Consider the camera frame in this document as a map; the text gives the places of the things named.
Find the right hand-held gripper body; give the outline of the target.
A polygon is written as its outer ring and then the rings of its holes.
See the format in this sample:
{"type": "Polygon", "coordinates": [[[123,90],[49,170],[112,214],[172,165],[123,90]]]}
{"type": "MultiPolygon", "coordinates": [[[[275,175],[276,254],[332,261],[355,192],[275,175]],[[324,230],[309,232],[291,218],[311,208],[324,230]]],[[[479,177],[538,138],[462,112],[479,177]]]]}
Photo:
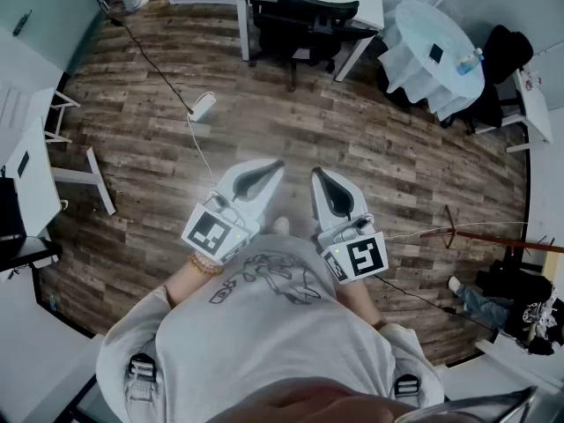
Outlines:
{"type": "Polygon", "coordinates": [[[321,232],[317,243],[322,249],[321,258],[340,285],[388,269],[383,232],[375,230],[370,213],[321,232]]]}

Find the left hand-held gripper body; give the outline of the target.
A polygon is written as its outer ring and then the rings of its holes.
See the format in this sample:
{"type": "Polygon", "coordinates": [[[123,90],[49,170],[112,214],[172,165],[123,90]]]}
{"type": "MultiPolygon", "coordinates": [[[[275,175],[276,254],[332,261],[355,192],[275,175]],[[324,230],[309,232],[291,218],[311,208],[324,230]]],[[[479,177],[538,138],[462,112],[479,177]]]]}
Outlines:
{"type": "Polygon", "coordinates": [[[258,195],[257,186],[234,199],[218,187],[212,188],[207,199],[195,206],[182,239],[213,263],[228,263],[255,239],[260,230],[260,217],[253,213],[258,195]]]}

